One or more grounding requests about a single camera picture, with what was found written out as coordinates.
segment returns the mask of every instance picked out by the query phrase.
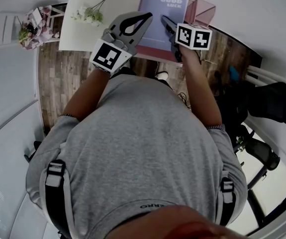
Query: black wire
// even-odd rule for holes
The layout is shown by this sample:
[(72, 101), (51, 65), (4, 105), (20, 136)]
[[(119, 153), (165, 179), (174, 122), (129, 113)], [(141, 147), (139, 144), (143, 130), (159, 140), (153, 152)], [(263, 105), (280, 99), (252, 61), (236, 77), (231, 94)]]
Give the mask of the black wire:
[(187, 104), (187, 96), (184, 92), (178, 94), (178, 96), (182, 99), (183, 103), (187, 106), (188, 109), (191, 109), (191, 106)]

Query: wooden floor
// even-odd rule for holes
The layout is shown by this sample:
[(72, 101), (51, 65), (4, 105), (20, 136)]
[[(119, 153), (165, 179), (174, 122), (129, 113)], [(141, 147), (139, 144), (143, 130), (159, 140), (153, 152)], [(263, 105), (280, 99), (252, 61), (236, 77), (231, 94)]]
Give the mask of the wooden floor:
[[(229, 67), (233, 66), (241, 77), (246, 74), (248, 65), (261, 63), (255, 52), (213, 29), (209, 51), (201, 53), (204, 69), (213, 93), (216, 94), (214, 72), (221, 73), (223, 84), (229, 83)], [(90, 53), (80, 51), (59, 51), (59, 43), (46, 43), (39, 49), (39, 92), (45, 128), (51, 128), (65, 105), (94, 68), (89, 62)], [(156, 72), (167, 71), (167, 82), (177, 93), (185, 93), (188, 99), (185, 71), (172, 64), (134, 58), (133, 71), (142, 77), (153, 78)]]

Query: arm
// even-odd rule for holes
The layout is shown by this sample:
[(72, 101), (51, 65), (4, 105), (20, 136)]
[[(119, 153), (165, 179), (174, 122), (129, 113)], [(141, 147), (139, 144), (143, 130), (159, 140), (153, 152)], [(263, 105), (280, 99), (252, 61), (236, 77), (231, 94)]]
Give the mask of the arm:
[(109, 81), (110, 74), (100, 69), (94, 69), (86, 81), (72, 96), (63, 114), (70, 114), (78, 121), (84, 120), (96, 110), (97, 104)]
[(205, 127), (221, 125), (222, 119), (217, 102), (211, 92), (208, 79), (193, 50), (180, 46), (192, 113)]

